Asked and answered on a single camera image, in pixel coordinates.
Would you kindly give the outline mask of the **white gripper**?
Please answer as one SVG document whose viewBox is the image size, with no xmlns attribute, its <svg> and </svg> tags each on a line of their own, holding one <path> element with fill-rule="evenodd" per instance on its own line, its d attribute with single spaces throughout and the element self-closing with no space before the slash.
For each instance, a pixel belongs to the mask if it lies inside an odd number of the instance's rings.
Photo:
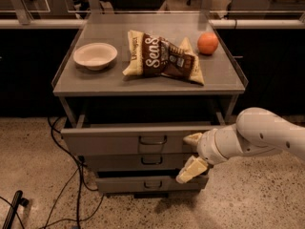
<svg viewBox="0 0 305 229">
<path fill-rule="evenodd" d="M 175 179 L 178 183 L 187 183 L 194 177 L 204 173 L 208 170 L 208 163 L 217 165 L 227 161 L 227 158 L 216 147 L 215 134 L 216 129 L 211 129 L 203 134 L 195 133 L 183 138 L 186 144 L 192 146 L 197 145 L 196 150 L 199 157 L 191 156 L 187 160 L 185 166 L 180 170 Z"/>
</svg>

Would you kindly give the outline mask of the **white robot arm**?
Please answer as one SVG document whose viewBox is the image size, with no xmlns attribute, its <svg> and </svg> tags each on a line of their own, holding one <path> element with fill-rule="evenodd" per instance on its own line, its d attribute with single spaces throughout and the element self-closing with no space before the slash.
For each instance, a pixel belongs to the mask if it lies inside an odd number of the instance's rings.
<svg viewBox="0 0 305 229">
<path fill-rule="evenodd" d="M 236 156 L 271 156 L 286 151 L 305 159 L 305 128 L 261 108 L 245 109 L 235 124 L 187 135 L 183 140 L 196 149 L 198 157 L 187 160 L 176 177 L 178 183 L 187 183 L 209 165 Z"/>
</svg>

